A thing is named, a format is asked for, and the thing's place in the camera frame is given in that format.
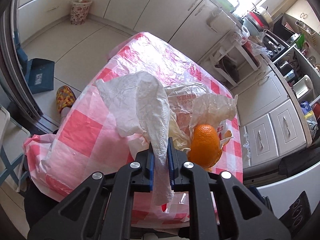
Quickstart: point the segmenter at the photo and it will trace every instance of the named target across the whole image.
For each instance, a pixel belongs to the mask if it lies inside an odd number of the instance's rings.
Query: orange
[[[217,131],[211,125],[200,124],[195,127],[188,160],[208,169],[220,159],[222,149]]]

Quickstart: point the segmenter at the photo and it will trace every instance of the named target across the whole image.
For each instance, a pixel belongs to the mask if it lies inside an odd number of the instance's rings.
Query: trash bin
[[[72,0],[70,21],[73,25],[83,24],[88,15],[92,0]]]

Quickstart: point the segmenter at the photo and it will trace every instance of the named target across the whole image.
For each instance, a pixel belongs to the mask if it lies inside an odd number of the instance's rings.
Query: white napkin
[[[140,71],[108,82],[99,79],[96,86],[116,119],[120,136],[142,134],[151,142],[155,154],[153,200],[155,205],[168,203],[173,198],[167,163],[170,107],[163,85],[156,77]],[[130,150],[134,151],[135,145],[140,147],[137,150],[144,150],[139,143],[132,143]]]

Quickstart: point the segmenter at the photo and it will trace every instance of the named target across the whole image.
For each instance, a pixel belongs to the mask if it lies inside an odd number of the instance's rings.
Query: wire basket
[[[316,46],[317,45],[317,41],[316,41],[316,32],[314,32],[313,34],[310,34],[309,32],[307,32],[304,28],[302,28],[302,26],[300,26],[297,22],[296,22],[296,26],[298,28],[298,31],[301,34],[304,34],[304,38],[309,41],[312,45]]]

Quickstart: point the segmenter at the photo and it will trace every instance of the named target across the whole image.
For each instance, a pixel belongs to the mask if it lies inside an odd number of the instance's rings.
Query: slipper
[[[65,107],[72,107],[76,101],[76,95],[73,93],[70,87],[64,85],[57,91],[57,109],[59,114]]]

